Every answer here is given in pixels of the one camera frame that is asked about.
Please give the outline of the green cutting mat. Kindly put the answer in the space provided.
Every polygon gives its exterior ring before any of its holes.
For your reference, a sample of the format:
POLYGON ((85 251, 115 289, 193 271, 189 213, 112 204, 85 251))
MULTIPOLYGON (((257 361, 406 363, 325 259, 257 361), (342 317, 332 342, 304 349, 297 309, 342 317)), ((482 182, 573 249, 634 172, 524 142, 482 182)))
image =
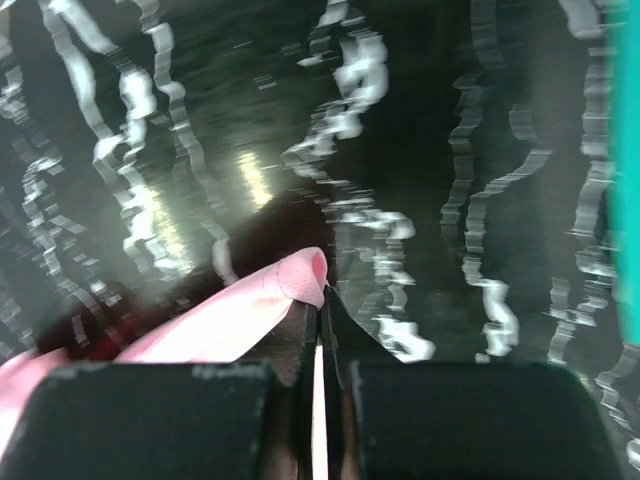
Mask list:
POLYGON ((614 57, 610 146, 614 161, 611 219, 616 296, 623 340, 639 344, 639 3, 606 3, 614 57))

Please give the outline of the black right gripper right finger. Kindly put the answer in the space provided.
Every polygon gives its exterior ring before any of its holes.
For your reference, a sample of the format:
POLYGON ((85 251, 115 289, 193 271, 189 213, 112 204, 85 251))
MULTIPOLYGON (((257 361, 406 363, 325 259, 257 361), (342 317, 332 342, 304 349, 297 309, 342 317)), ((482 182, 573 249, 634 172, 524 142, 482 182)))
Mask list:
POLYGON ((325 290, 322 346, 332 479, 616 479, 592 396, 541 363, 394 357, 325 290))

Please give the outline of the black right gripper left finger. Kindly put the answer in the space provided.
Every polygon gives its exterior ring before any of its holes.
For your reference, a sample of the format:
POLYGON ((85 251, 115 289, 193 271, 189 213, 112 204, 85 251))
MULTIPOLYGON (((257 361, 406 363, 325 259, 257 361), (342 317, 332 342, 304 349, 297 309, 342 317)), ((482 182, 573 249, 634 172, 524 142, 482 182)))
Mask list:
POLYGON ((310 478, 317 317, 294 303, 233 363, 52 371, 10 439, 10 477, 310 478))

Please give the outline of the pink t shirt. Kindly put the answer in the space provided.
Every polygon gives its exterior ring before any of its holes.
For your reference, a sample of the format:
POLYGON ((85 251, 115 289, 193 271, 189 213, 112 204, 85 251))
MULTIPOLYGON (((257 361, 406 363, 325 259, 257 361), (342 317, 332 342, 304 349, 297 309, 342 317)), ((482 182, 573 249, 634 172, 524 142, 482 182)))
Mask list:
POLYGON ((235 282, 187 313, 140 335, 118 327, 120 349, 101 341, 85 353, 59 342, 22 353, 1 369, 1 475, 9 475, 9 442, 31 394, 52 371, 79 363, 227 364, 239 361, 300 302, 319 313, 327 261, 315 247, 298 251, 235 282))

